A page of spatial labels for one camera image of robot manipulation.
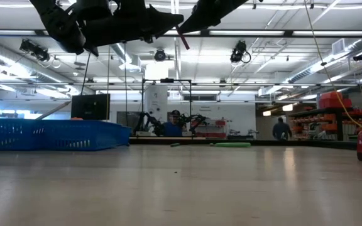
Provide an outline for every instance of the blue basket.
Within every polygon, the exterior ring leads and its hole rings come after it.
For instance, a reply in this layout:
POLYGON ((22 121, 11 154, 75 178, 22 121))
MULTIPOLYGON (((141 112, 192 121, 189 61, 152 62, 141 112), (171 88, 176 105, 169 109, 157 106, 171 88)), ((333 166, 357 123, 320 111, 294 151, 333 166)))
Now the blue basket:
POLYGON ((131 128, 101 121, 42 121, 48 150, 97 151, 128 145, 131 128))
POLYGON ((128 145, 130 134, 101 121, 0 119, 0 150, 97 151, 128 145))
POLYGON ((30 151, 41 149, 45 131, 34 120, 0 119, 0 150, 30 151))

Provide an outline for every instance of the man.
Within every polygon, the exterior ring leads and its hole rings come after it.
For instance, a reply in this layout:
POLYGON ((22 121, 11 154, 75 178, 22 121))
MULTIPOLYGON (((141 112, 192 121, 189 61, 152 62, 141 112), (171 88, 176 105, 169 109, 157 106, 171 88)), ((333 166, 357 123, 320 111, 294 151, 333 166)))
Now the man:
POLYGON ((164 123, 164 136, 182 136, 182 128, 178 126, 180 112, 173 110, 171 112, 170 122, 164 123))
POLYGON ((279 117, 277 120, 278 123, 273 126, 273 137, 278 141, 286 141, 288 140, 287 133, 290 135, 290 137, 293 136, 292 131, 290 130, 290 126, 284 123, 281 117, 279 117))

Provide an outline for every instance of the green object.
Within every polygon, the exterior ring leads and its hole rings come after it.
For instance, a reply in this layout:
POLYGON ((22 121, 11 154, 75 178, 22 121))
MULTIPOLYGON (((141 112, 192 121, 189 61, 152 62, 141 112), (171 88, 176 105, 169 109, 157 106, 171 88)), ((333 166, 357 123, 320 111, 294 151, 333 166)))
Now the green object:
POLYGON ((251 143, 217 143, 215 147, 223 148, 248 148, 251 147, 251 143))

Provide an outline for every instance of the computer monitor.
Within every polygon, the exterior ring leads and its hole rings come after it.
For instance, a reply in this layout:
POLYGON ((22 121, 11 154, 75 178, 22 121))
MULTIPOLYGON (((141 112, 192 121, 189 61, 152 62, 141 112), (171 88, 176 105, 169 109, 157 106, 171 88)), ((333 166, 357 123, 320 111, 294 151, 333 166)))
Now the computer monitor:
POLYGON ((74 117, 83 120, 110 119, 110 94, 73 96, 71 118, 74 117))

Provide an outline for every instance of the ceiling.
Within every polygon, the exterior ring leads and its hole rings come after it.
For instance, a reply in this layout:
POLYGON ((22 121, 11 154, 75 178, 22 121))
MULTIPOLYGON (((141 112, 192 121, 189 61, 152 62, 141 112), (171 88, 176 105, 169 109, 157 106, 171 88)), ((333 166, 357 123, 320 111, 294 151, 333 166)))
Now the ceiling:
MULTIPOLYGON (((317 30, 362 30, 362 0, 338 1, 334 8, 327 8, 333 0, 323 0, 314 3, 317 7, 309 10, 312 20, 316 20, 314 29, 317 30)), ((62 0, 64 7, 68 1, 62 0)), ((170 0, 146 0, 147 4, 154 5, 159 11, 170 12, 170 0)), ((193 0, 180 0, 179 11, 185 19, 189 17, 193 0)), ((222 23, 216 29, 268 29, 268 30, 307 30, 309 21, 305 9, 292 9, 288 7, 302 7, 303 1, 298 0, 264 0, 257 2, 257 9, 252 9, 253 1, 247 1, 243 7, 233 11, 222 19, 222 23)), ((27 0, 0 0, 0 30, 43 30, 36 10, 31 7, 27 0)), ((315 42, 312 38, 201 38, 188 37, 190 46, 186 50, 180 43, 180 75, 182 79, 192 79, 195 82, 218 82, 224 78, 228 82, 283 82, 292 72, 298 68, 305 67, 318 55, 315 42), (244 40, 252 55, 252 61, 247 65, 234 68, 229 58, 231 50, 239 40, 244 40)), ((61 61, 59 68, 48 67, 49 70, 63 75, 73 81, 83 81, 84 71, 76 71, 74 62, 87 63, 87 53, 79 56, 65 53, 52 38, 32 37, 30 40, 48 48, 51 55, 61 61)), ((318 38, 317 42, 322 54, 331 51, 332 44, 338 38, 318 38)), ((20 37, 0 37, 0 48, 9 49, 19 55, 22 42, 20 37)), ((130 41, 126 44, 126 51, 140 56, 142 65, 153 62, 152 52, 163 48, 170 55, 175 55, 174 38, 159 38, 152 44, 142 41, 130 41)), ((119 69, 123 63, 113 53, 109 46, 99 47, 100 56, 90 58, 87 77, 94 78, 97 82, 124 81, 125 72, 119 69)), ((26 55, 25 58, 35 62, 35 59, 26 55)), ((331 75, 338 75, 349 70, 349 60, 343 60, 330 66, 331 75)), ((177 74, 173 60, 167 62, 170 70, 169 77, 176 78, 177 74)), ((358 67, 362 62, 351 62, 350 67, 358 67)), ((127 72, 128 82, 141 81, 143 73, 127 72)), ((306 82, 319 83, 316 75, 306 82)), ((129 89, 140 89, 137 85, 130 85, 129 89)), ((241 87, 240 90, 258 90, 257 87, 241 87)), ((93 87, 95 90, 106 89, 106 87, 93 87)), ((124 89, 124 86, 111 86, 110 89, 124 89)))

